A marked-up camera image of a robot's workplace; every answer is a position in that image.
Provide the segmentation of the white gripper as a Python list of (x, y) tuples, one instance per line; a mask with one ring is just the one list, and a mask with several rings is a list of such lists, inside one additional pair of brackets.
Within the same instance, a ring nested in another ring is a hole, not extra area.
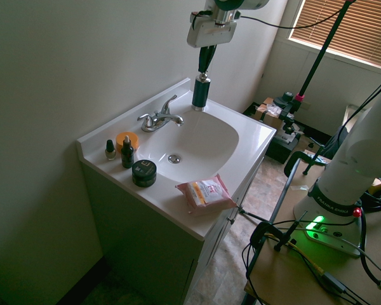
[(196, 18), (190, 25), (187, 44), (193, 48), (201, 48), (199, 52), (198, 71), (205, 73), (215, 54), (218, 44), (229, 43), (236, 30), (236, 22), (217, 25), (209, 18)]

